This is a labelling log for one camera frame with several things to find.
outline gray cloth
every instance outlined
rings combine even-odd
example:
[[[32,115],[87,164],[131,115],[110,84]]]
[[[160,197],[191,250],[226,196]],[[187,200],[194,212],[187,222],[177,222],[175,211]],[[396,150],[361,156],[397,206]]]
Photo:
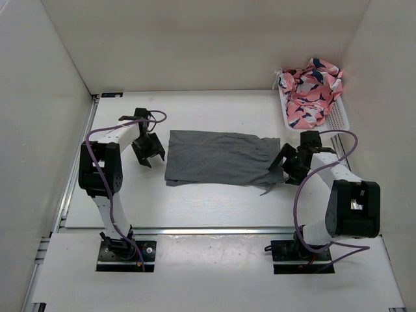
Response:
[[[170,131],[166,185],[221,183],[270,187],[283,182],[281,168],[268,171],[279,138],[240,133]]]

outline wrinkled fabric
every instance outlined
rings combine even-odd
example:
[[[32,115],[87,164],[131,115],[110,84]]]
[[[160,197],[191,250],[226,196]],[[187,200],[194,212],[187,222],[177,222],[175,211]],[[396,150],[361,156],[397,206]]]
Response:
[[[271,187],[283,171],[269,171],[280,139],[241,133],[170,131],[166,185],[221,183]]]
[[[311,129],[325,122],[335,100],[343,93],[343,71],[337,66],[312,58],[305,70],[285,70],[279,86],[287,96],[288,124],[294,129]]]

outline white wall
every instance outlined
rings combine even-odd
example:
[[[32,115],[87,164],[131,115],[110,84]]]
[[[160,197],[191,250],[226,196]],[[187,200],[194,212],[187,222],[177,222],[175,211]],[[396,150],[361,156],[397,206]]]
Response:
[[[344,102],[360,139],[350,162],[382,188],[382,233],[410,311],[416,311],[415,13],[414,0],[372,1],[342,64]]]
[[[41,2],[1,7],[0,310],[9,312],[49,236],[91,99]]]
[[[337,63],[369,0],[42,0],[92,93],[269,89]]]

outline plastic basket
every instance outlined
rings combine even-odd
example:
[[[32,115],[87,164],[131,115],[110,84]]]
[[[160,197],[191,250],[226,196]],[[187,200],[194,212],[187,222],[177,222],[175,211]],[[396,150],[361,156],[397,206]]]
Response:
[[[283,119],[285,121],[285,126],[288,130],[292,131],[292,137],[299,137],[299,133],[306,131],[308,129],[293,129],[289,126],[287,122],[287,115],[286,115],[286,103],[287,103],[287,96],[283,94],[281,87],[279,86],[279,94],[280,94],[280,103],[281,103],[281,111],[283,113]],[[331,114],[325,116],[325,122],[322,125],[314,126],[313,130],[316,131],[325,131],[325,130],[349,130],[350,123],[348,122],[348,118],[346,117],[346,112],[344,108],[344,103],[341,97],[335,101]],[[325,133],[321,135],[322,138],[331,138],[337,135],[337,133]]]

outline white floor panel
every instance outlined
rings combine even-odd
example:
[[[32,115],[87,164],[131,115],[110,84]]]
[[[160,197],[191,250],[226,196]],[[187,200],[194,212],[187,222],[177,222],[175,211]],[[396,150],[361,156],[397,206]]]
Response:
[[[155,128],[166,151],[171,129],[248,133],[280,137],[282,144],[292,142],[283,123],[278,92],[265,90],[126,92],[120,98],[100,99],[92,128],[115,125],[121,115],[132,115],[136,107],[168,114],[167,121]],[[134,227],[293,226],[292,202],[297,187],[280,184],[265,196],[259,196],[264,190],[257,187],[167,187],[166,163],[160,157],[150,162],[152,169],[140,166],[130,147],[122,154],[124,180],[120,196],[127,220]],[[322,216],[328,198],[328,188],[319,177],[314,177],[300,199],[301,222]],[[66,227],[103,227],[97,207],[78,184],[72,194]]]
[[[54,234],[33,302],[65,311],[387,312],[403,302],[380,237],[335,274],[273,275],[266,235],[159,236],[154,273],[95,272],[98,233]],[[333,257],[347,251],[333,247]]]

